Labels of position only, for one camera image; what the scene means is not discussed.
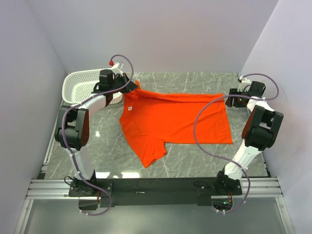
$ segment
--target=red garment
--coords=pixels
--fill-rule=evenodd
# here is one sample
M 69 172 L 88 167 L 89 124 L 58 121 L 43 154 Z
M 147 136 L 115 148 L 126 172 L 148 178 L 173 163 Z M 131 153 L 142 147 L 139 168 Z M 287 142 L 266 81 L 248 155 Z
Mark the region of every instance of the red garment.
M 138 89 L 124 95 L 120 118 L 130 147 L 146 168 L 166 155 L 165 142 L 195 143 L 194 121 L 200 110 L 222 94 L 159 94 Z M 232 144 L 224 100 L 209 106 L 196 127 L 200 143 Z

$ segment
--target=floor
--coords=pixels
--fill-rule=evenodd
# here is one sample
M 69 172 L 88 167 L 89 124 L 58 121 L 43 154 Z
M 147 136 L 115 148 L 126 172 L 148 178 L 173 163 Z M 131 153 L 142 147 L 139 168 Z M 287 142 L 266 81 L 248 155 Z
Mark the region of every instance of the floor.
M 142 89 L 159 93 L 228 94 L 238 87 L 236 73 L 135 73 Z M 119 118 L 123 101 L 109 105 L 90 118 L 87 145 L 97 178 L 155 178 L 216 176 L 226 161 L 208 156 L 194 144 L 165 145 L 167 154 L 145 169 L 132 151 L 121 130 Z M 233 158 L 242 139 L 241 133 L 249 113 L 246 108 L 227 108 L 234 143 L 206 144 L 212 153 Z M 70 159 L 59 143 L 53 143 L 45 179 L 62 179 L 73 175 Z M 263 155 L 250 164 L 249 176 L 267 176 Z
M 25 234 L 285 234 L 275 198 L 250 198 L 233 213 L 197 205 L 116 206 L 79 213 L 76 200 L 35 200 Z

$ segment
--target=white wall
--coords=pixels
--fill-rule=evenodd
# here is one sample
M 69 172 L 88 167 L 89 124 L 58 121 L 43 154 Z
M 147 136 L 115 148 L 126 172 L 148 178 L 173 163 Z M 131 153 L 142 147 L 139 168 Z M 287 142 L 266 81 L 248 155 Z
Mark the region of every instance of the white wall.
M 0 233 L 13 233 L 40 172 L 65 70 L 25 0 L 0 1 Z
M 277 0 L 28 0 L 67 72 L 237 71 Z
M 284 113 L 275 145 L 265 151 L 298 234 L 312 233 L 312 1 L 279 0 L 242 74 L 262 72 L 279 84 L 270 105 Z M 274 94 L 270 85 L 266 96 Z

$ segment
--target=plastic basket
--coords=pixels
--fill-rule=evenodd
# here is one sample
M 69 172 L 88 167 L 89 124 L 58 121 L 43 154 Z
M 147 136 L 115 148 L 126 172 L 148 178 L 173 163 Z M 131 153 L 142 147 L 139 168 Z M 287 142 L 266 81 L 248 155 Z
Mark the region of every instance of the plastic basket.
M 62 98 L 69 104 L 76 104 L 90 97 L 95 84 L 98 82 L 99 72 L 102 69 L 73 72 L 69 74 L 63 83 Z M 122 100 L 122 93 L 113 95 L 110 104 L 116 104 Z

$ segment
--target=marble tabletop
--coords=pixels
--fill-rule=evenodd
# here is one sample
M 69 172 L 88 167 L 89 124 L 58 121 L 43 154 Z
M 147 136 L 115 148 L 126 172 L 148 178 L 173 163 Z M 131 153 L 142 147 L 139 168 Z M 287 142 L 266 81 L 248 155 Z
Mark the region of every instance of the marble tabletop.
M 228 94 L 238 86 L 236 73 L 135 73 L 141 88 L 159 93 Z M 195 144 L 166 143 L 166 156 L 144 168 L 127 143 L 119 123 L 123 101 L 95 113 L 90 118 L 90 139 L 87 149 L 97 178 L 156 178 L 216 176 L 227 161 L 203 153 Z M 204 144 L 214 153 L 233 158 L 242 139 L 241 133 L 249 117 L 247 108 L 227 108 L 233 144 Z M 45 179 L 73 176 L 69 156 L 58 142 L 52 145 Z M 250 164 L 249 176 L 267 176 L 263 155 Z

